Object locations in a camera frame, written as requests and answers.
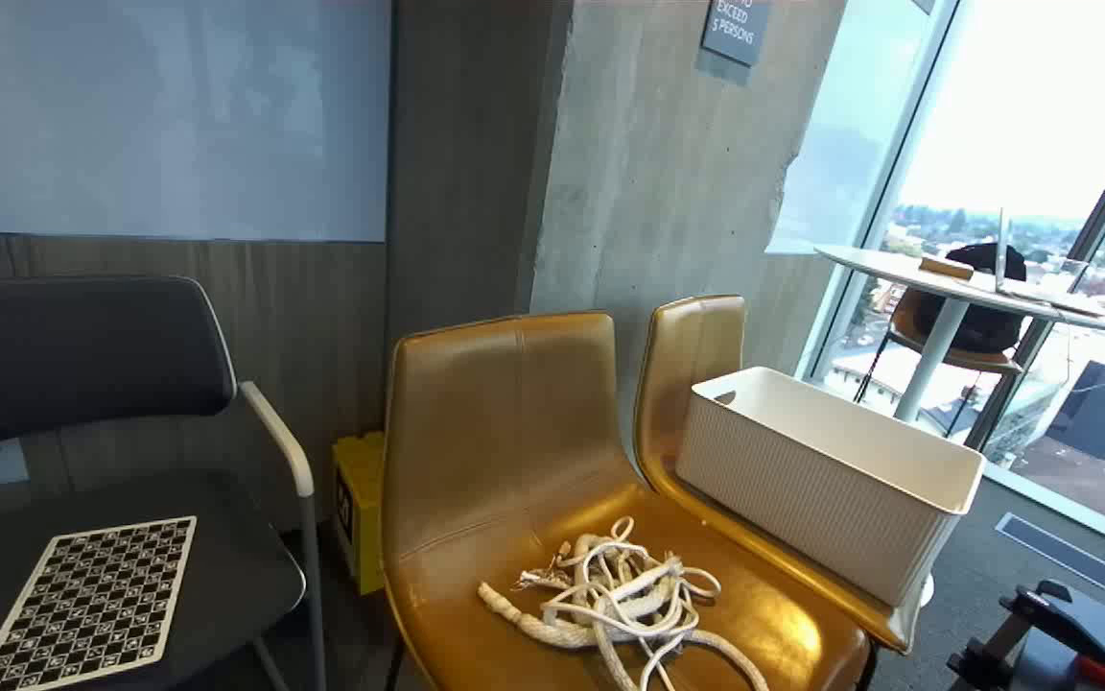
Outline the wall whiteboard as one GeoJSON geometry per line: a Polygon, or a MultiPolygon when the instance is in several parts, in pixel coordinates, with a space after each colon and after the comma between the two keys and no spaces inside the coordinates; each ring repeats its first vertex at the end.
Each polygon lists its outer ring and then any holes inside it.
{"type": "Polygon", "coordinates": [[[386,0],[0,0],[0,236],[374,241],[386,0]]]}

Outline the black white patterned board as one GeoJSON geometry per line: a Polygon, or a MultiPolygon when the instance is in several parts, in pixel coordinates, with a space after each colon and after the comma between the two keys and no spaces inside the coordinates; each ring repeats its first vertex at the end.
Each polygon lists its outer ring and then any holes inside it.
{"type": "Polygon", "coordinates": [[[162,666],[194,533],[194,516],[52,533],[0,623],[0,691],[162,666]]]}

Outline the yellow box on floor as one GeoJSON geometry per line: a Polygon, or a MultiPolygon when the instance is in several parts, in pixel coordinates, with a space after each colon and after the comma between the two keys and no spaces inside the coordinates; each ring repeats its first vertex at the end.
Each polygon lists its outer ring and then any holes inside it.
{"type": "Polygon", "coordinates": [[[385,489],[385,434],[368,429],[333,441],[336,474],[336,536],[360,594],[385,586],[378,570],[378,489],[385,489]]]}

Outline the grey occupancy sign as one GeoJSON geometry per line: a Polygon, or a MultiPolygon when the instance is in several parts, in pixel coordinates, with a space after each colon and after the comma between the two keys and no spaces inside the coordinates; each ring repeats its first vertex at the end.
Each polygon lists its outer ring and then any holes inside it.
{"type": "Polygon", "coordinates": [[[700,51],[752,71],[758,60],[771,0],[708,0],[700,51]]]}

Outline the black red clamp tool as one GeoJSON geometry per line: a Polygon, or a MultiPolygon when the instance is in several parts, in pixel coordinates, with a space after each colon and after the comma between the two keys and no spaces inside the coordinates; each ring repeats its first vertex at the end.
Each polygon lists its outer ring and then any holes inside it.
{"type": "Polygon", "coordinates": [[[1105,691],[1105,603],[1059,581],[1018,586],[1002,625],[946,667],[952,691],[1105,691]]]}

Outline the golden chair under basket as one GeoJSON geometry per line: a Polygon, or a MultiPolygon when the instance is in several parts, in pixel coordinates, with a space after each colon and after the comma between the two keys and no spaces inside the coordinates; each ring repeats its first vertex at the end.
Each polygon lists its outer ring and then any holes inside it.
{"type": "Polygon", "coordinates": [[[840,607],[873,647],[909,653],[915,625],[913,611],[878,603],[844,576],[812,563],[805,553],[737,520],[734,511],[677,479],[676,466],[682,458],[690,389],[698,379],[737,374],[740,356],[743,300],[737,293],[672,300],[647,315],[647,342],[635,377],[631,415],[635,469],[645,483],[654,494],[666,494],[672,504],[700,516],[713,530],[767,561],[803,590],[840,607]]]}

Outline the brown chair by window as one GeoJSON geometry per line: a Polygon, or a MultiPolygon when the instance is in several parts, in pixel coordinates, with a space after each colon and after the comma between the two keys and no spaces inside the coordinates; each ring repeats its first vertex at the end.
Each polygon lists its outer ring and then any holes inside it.
{"type": "MultiPolygon", "coordinates": [[[[920,258],[923,273],[970,282],[973,273],[1005,273],[1010,282],[1025,282],[1025,254],[996,241],[954,246],[943,258],[920,258]]],[[[920,290],[904,290],[888,310],[886,336],[873,347],[873,356],[855,389],[855,400],[867,396],[870,377],[888,342],[904,351],[923,351],[928,332],[934,328],[943,300],[920,290]]],[[[982,374],[1018,374],[1011,347],[1019,342],[1025,320],[1011,310],[970,306],[943,352],[946,366],[982,374]]]]}

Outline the white round table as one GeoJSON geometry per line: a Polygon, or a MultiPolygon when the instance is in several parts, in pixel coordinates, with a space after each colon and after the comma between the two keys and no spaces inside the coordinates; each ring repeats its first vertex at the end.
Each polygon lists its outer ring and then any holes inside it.
{"type": "Polygon", "coordinates": [[[960,273],[960,278],[928,273],[915,258],[855,250],[855,246],[819,246],[819,258],[851,273],[882,278],[882,282],[941,295],[941,315],[892,409],[901,421],[909,421],[920,411],[920,396],[932,384],[932,374],[943,366],[943,352],[952,339],[960,336],[963,315],[970,306],[1105,332],[1105,306],[1082,306],[1078,300],[1051,300],[1042,293],[1019,290],[1018,282],[995,283],[991,278],[970,278],[970,273],[960,273]]]}

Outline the white plastic basket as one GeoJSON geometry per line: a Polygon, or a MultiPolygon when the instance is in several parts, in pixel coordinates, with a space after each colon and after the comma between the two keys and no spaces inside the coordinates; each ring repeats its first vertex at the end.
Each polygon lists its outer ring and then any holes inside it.
{"type": "Polygon", "coordinates": [[[677,479],[886,607],[915,607],[982,458],[773,368],[690,389],[677,479]]]}

